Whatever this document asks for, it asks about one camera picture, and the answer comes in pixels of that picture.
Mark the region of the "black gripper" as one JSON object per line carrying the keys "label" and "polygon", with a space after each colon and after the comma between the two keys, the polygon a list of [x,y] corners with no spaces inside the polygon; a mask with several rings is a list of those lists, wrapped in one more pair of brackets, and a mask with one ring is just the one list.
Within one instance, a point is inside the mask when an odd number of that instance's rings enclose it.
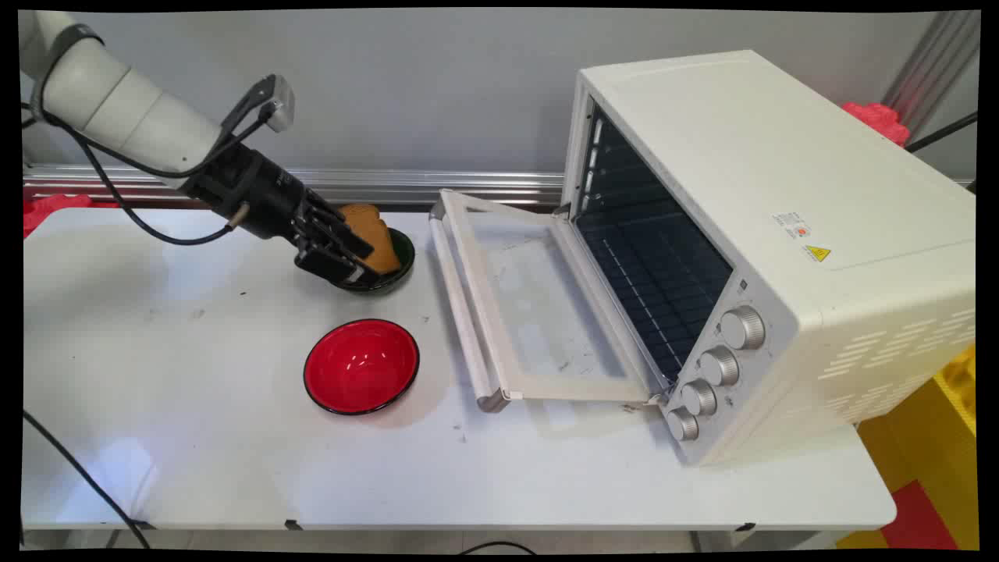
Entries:
{"label": "black gripper", "polygon": [[225,150],[186,181],[186,196],[200,200],[226,219],[247,206],[238,225],[267,240],[295,241],[295,266],[339,287],[370,286],[370,267],[363,264],[374,251],[354,233],[345,216],[313,190],[307,191],[307,231],[300,228],[300,206],[306,188],[298,178],[259,151],[247,147]]}

